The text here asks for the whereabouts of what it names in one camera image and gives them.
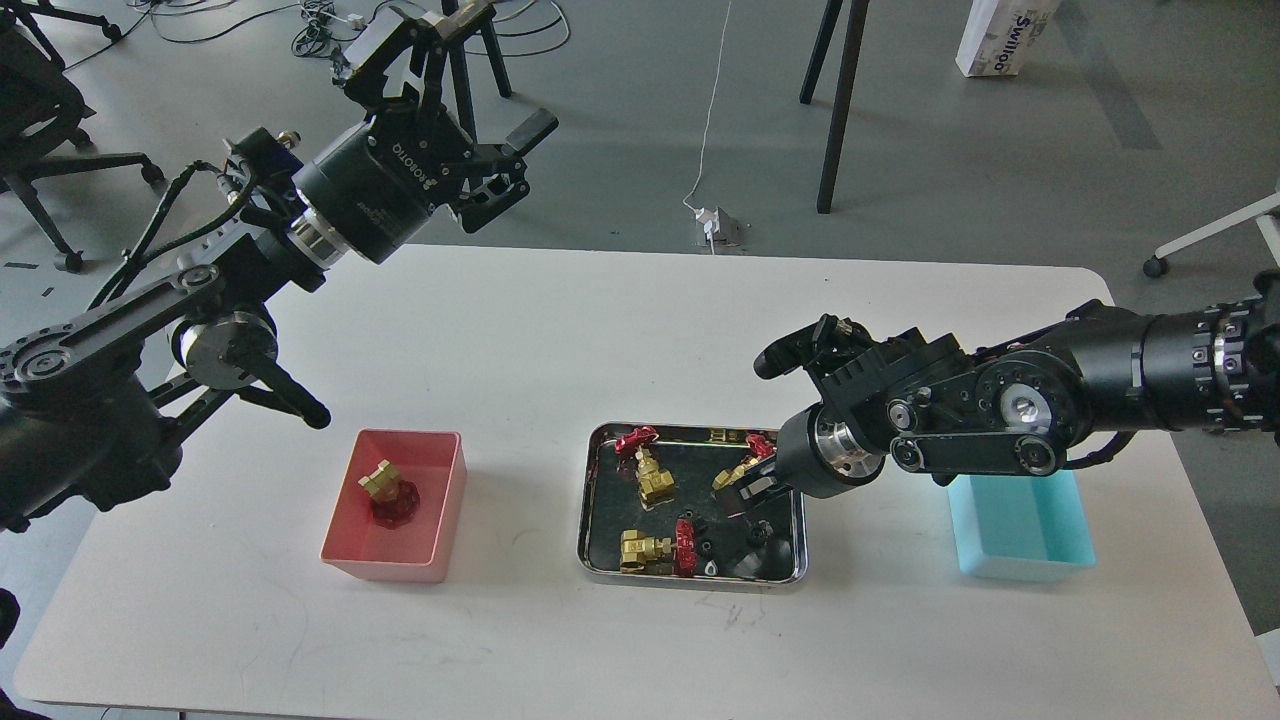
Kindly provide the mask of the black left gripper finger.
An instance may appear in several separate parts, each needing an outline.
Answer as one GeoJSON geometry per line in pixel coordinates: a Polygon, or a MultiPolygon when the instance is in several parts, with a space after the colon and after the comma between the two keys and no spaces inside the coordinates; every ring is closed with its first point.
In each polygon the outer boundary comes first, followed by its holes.
{"type": "Polygon", "coordinates": [[[540,108],[512,129],[503,142],[474,143],[440,164],[440,178],[465,181],[467,184],[448,201],[465,232],[480,231],[529,195],[525,156],[558,124],[556,114],[540,108]]]}
{"type": "Polygon", "coordinates": [[[332,82],[367,115],[408,102],[443,104],[442,83],[451,77],[454,110],[462,126],[475,126],[466,42],[480,35],[497,59],[493,1],[443,1],[442,12],[417,15],[390,6],[375,14],[364,32],[340,51],[332,82]]]}

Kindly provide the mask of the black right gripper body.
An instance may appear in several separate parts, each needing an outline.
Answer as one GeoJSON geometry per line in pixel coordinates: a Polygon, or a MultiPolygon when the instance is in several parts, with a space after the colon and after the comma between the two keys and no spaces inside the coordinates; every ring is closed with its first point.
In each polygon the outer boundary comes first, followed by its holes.
{"type": "Polygon", "coordinates": [[[805,496],[829,498],[873,482],[884,456],[863,448],[846,423],[808,407],[780,429],[774,477],[805,496]]]}

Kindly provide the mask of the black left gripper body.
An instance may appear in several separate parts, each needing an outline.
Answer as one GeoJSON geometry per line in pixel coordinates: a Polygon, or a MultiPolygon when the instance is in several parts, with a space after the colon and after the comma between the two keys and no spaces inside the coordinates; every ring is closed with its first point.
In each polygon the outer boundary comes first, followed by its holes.
{"type": "Polygon", "coordinates": [[[436,211],[460,217],[471,136],[447,110],[387,110],[348,128],[293,177],[300,196],[357,254],[385,261],[436,211]]]}

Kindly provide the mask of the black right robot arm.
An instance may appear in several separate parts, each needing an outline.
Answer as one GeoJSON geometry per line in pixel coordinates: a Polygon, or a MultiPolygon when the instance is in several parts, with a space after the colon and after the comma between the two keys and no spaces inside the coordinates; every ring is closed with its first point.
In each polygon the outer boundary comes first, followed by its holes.
{"type": "Polygon", "coordinates": [[[1256,296],[1176,315],[1098,300],[1053,325],[966,354],[918,329],[876,341],[823,315],[767,346],[764,379],[808,373],[820,401],[760,460],[722,473],[737,516],[796,491],[828,498],[887,460],[940,486],[961,474],[1047,477],[1110,461],[1139,430],[1277,430],[1277,272],[1256,296]]]}

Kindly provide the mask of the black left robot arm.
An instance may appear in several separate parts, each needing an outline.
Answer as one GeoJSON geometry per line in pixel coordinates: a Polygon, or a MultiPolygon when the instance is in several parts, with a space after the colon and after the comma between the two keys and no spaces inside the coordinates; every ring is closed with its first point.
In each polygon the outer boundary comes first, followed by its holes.
{"type": "Polygon", "coordinates": [[[192,266],[137,290],[164,247],[142,238],[90,307],[3,348],[3,528],[20,533],[70,497],[101,511],[169,487],[183,442],[232,397],[330,421],[278,361],[266,304],[288,284],[315,291],[348,252],[385,261],[435,211],[474,233],[529,193],[526,156],[556,127],[548,110],[480,143],[443,100],[451,60],[490,35],[494,8],[442,14],[392,6],[348,47],[335,82],[365,111],[312,161],[265,129],[228,143],[218,172],[227,210],[170,242],[207,247],[192,266]]]}

